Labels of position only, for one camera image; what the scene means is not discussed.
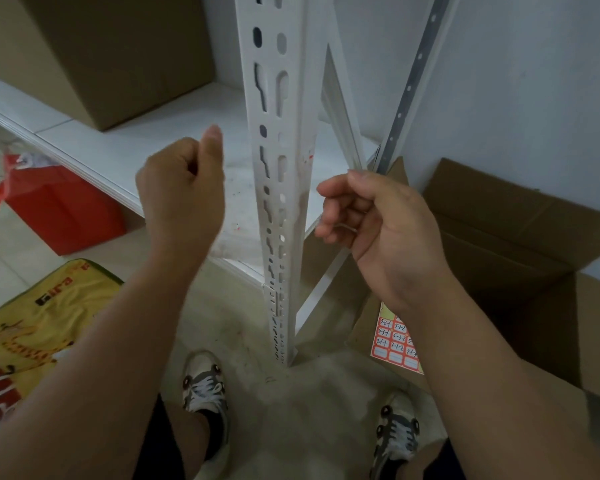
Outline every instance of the shoelace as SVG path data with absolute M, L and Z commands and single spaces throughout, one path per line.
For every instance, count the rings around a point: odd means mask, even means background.
M 415 448 L 416 437 L 413 434 L 411 425 L 405 426 L 396 420 L 392 421 L 387 450 L 400 452 L 406 450 L 408 454 L 411 454 Z
M 222 407 L 222 400 L 224 397 L 220 392 L 222 391 L 222 382 L 216 382 L 211 376 L 207 376 L 200 382 L 192 384 L 189 388 L 190 402 L 189 411 L 197 411 L 203 404 L 212 403 L 215 404 L 218 411 Z

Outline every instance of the shelf board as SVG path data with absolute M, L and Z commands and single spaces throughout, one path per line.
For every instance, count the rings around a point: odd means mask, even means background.
M 0 81 L 0 124 L 55 157 L 81 177 L 142 215 L 134 181 L 147 156 L 184 136 L 199 139 L 216 123 L 224 133 L 226 217 L 222 257 L 233 271 L 263 283 L 251 149 L 244 94 L 213 82 L 110 130 L 101 132 L 67 118 Z M 363 141 L 371 156 L 377 144 Z M 322 213 L 315 191 L 348 165 L 331 126 L 319 122 L 313 158 L 307 231 Z

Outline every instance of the foot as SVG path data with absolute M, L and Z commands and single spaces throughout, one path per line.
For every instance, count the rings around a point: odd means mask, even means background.
M 369 472 L 370 480 L 395 478 L 395 471 L 405 461 L 413 458 L 418 448 L 420 425 L 415 417 L 413 404 L 403 392 L 394 392 L 380 411 L 376 428 L 374 465 Z M 383 475 L 383 469 L 392 470 Z
M 182 407 L 190 413 L 201 410 L 218 414 L 221 422 L 216 424 L 216 430 L 211 432 L 210 447 L 214 437 L 220 438 L 217 451 L 211 458 L 205 460 L 196 476 L 197 479 L 218 478 L 224 471 L 229 460 L 229 414 L 224 396 L 224 379 L 219 361 L 209 352 L 192 354 L 184 367 L 182 381 Z M 218 429 L 221 424 L 222 434 Z

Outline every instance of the yellow giraffe bag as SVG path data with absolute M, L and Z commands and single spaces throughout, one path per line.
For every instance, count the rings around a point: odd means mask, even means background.
M 76 259 L 0 307 L 0 421 L 71 353 L 121 284 L 96 263 Z

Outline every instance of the sticker sheet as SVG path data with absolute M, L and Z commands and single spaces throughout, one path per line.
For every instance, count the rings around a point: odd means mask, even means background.
M 407 327 L 384 303 L 378 314 L 371 357 L 424 374 Z

